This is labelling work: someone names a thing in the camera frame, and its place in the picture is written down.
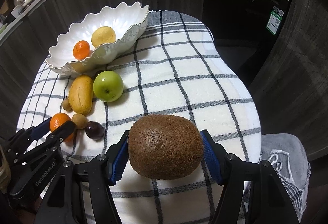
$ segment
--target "checkered tablecloth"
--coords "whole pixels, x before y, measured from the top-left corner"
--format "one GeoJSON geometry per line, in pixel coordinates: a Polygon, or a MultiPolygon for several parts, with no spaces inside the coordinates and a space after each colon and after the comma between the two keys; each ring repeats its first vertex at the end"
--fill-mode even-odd
{"type": "MultiPolygon", "coordinates": [[[[140,117],[171,114],[191,120],[199,130],[207,129],[227,152],[258,162],[261,133],[253,100],[220,58],[211,32],[199,20],[177,12],[150,12],[145,33],[107,69],[122,77],[123,95],[112,103],[94,98],[87,116],[89,121],[104,126],[104,140],[93,141],[80,130],[71,145],[61,145],[65,159],[74,163],[89,161],[117,143],[140,117]]],[[[17,129],[36,126],[55,113],[64,112],[61,103],[73,80],[72,76],[57,75],[43,63],[17,129]]],[[[89,189],[87,184],[84,186],[88,223],[94,223],[89,189]]],[[[189,176],[167,181],[144,178],[128,163],[122,180],[110,190],[122,223],[192,224],[209,223],[222,189],[211,179],[202,161],[189,176]]],[[[241,209],[239,222],[243,217],[241,209]]]]}

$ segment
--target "green apple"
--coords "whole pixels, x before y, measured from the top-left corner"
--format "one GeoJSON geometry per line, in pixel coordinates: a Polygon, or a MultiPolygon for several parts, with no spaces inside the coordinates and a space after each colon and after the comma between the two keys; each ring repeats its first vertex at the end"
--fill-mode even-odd
{"type": "Polygon", "coordinates": [[[101,101],[113,102],[123,93],[123,80],[117,73],[106,70],[95,78],[93,92],[101,101]]]}

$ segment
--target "small orange fruit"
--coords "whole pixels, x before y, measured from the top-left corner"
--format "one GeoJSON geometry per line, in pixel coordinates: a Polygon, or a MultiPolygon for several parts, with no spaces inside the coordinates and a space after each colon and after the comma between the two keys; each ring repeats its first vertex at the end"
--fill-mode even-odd
{"type": "Polygon", "coordinates": [[[87,41],[78,41],[73,48],[73,56],[77,60],[83,60],[90,54],[90,45],[87,41]]]}
{"type": "MultiPolygon", "coordinates": [[[[71,118],[69,117],[69,115],[67,115],[65,113],[54,114],[54,116],[50,120],[50,130],[51,130],[51,132],[53,132],[55,129],[57,129],[59,126],[61,126],[62,124],[64,124],[68,120],[71,120],[71,118]]],[[[74,132],[72,134],[70,134],[64,140],[64,142],[67,143],[67,142],[72,141],[73,139],[74,139],[74,132]]]]}

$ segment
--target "sticker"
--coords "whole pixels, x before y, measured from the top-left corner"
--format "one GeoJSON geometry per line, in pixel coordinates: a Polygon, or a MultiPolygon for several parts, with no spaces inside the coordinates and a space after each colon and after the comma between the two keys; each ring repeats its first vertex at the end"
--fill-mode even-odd
{"type": "Polygon", "coordinates": [[[266,26],[266,28],[273,35],[275,35],[277,33],[277,29],[281,23],[283,14],[284,14],[284,12],[282,10],[280,10],[278,7],[276,7],[276,6],[273,7],[268,24],[266,26]]]}

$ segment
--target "bowl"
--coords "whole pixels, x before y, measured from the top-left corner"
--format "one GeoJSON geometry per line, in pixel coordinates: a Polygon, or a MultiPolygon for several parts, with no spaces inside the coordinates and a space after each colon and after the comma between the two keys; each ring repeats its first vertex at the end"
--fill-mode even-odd
{"type": "Polygon", "coordinates": [[[131,6],[120,3],[116,8],[105,6],[98,14],[89,13],[82,22],[71,24],[68,33],[57,37],[57,44],[49,48],[50,56],[46,58],[46,63],[60,75],[78,75],[106,65],[129,50],[144,33],[148,13],[149,5],[141,7],[139,2],[131,6]],[[96,29],[103,26],[114,29],[116,41],[94,48],[91,36],[96,29]],[[78,61],[73,56],[73,48],[81,40],[90,44],[92,53],[78,61]]]}

